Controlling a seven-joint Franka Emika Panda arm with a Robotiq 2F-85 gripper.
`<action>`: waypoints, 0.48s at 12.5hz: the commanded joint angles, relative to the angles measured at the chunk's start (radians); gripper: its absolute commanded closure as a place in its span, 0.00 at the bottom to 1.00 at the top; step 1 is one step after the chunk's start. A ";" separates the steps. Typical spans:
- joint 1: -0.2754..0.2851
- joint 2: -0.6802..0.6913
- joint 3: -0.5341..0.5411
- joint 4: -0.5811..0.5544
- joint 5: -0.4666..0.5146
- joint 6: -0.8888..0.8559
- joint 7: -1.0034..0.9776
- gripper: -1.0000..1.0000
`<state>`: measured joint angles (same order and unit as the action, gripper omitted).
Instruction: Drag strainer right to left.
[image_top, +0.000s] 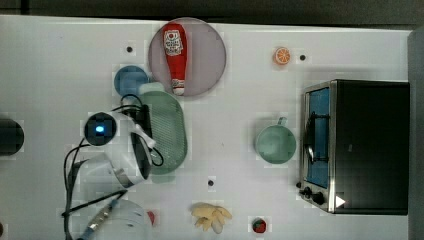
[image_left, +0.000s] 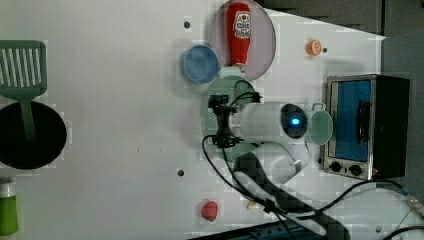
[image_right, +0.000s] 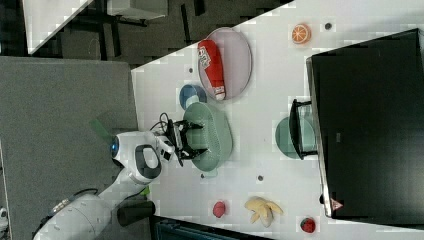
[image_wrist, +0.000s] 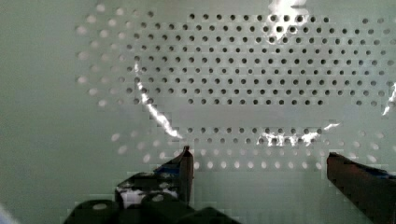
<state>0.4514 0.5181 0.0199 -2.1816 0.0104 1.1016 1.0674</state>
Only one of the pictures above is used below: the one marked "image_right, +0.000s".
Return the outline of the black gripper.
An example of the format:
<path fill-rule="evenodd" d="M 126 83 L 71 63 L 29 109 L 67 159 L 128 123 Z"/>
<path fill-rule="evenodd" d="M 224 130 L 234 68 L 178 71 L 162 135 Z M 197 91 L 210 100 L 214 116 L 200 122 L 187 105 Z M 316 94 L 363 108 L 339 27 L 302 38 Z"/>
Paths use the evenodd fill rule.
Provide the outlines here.
<path fill-rule="evenodd" d="M 174 122 L 171 119 L 168 120 L 166 135 L 175 147 L 175 154 L 180 165 L 183 165 L 183 160 L 192 160 L 206 152 L 206 149 L 187 149 L 183 151 L 184 144 L 182 140 L 182 130 L 184 129 L 185 131 L 188 131 L 202 128 L 203 125 L 187 120 L 184 120 L 183 123 L 181 121 Z"/>

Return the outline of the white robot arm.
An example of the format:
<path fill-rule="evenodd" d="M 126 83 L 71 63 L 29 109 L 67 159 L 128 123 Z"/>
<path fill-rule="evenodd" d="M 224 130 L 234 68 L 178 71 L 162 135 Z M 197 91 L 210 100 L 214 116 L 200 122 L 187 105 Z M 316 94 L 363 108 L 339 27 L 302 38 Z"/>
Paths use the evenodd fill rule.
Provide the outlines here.
<path fill-rule="evenodd" d="M 161 174 L 162 163 L 191 160 L 204 151 L 189 146 L 186 134 L 202 129 L 187 120 L 166 123 L 164 130 L 129 131 L 113 137 L 113 161 L 121 170 L 113 183 L 99 194 L 75 194 L 56 205 L 32 240 L 95 240 L 125 199 L 142 192 Z"/>

